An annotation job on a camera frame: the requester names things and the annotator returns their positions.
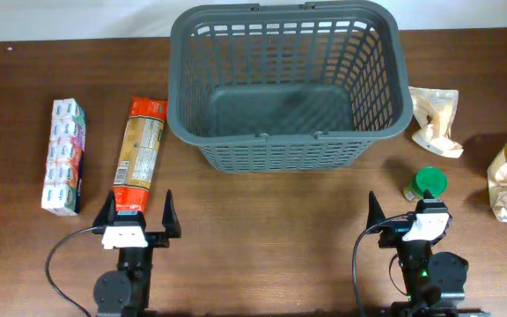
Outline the tissue pack multipack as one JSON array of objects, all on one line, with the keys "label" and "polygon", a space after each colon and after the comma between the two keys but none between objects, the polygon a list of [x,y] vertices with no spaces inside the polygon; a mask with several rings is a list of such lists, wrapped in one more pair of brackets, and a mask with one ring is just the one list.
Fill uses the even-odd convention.
[{"label": "tissue pack multipack", "polygon": [[54,100],[41,208],[57,216],[79,213],[85,154],[85,111],[75,99]]}]

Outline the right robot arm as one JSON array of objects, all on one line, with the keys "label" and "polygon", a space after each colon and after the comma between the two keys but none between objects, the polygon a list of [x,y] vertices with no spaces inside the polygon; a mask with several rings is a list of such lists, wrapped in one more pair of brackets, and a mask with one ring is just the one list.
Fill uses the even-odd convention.
[{"label": "right robot arm", "polygon": [[406,302],[394,302],[388,316],[457,316],[464,299],[468,261],[432,247],[446,235],[452,220],[445,203],[425,193],[415,210],[387,218],[376,196],[369,193],[366,234],[378,234],[380,248],[396,250]]}]

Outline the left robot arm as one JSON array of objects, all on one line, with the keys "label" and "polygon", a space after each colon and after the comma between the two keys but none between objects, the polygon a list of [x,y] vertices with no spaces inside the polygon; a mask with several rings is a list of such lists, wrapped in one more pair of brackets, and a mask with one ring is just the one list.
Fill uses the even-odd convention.
[{"label": "left robot arm", "polygon": [[153,250],[168,248],[171,239],[181,237],[180,222],[173,204],[173,194],[166,192],[162,232],[148,232],[142,212],[116,209],[110,191],[92,232],[102,236],[105,249],[119,252],[116,269],[101,275],[93,288],[98,316],[155,316],[149,309]]}]

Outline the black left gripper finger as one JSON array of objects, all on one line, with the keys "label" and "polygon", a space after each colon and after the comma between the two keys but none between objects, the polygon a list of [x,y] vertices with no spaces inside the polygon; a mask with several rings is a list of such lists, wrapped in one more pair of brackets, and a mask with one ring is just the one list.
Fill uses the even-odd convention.
[{"label": "black left gripper finger", "polygon": [[114,191],[110,190],[108,192],[107,198],[101,210],[99,211],[99,214],[94,219],[92,226],[93,227],[109,226],[114,222],[115,215],[116,215],[115,195]]},{"label": "black left gripper finger", "polygon": [[180,222],[174,208],[173,193],[170,189],[166,192],[162,226],[164,226],[165,234],[169,239],[178,239],[181,237]]}]

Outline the orange pasta package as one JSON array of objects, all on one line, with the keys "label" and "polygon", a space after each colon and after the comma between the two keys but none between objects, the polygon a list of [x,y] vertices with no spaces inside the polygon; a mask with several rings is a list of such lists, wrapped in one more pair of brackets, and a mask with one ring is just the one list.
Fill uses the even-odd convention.
[{"label": "orange pasta package", "polygon": [[166,110],[165,100],[132,99],[113,183],[117,211],[145,212]]}]

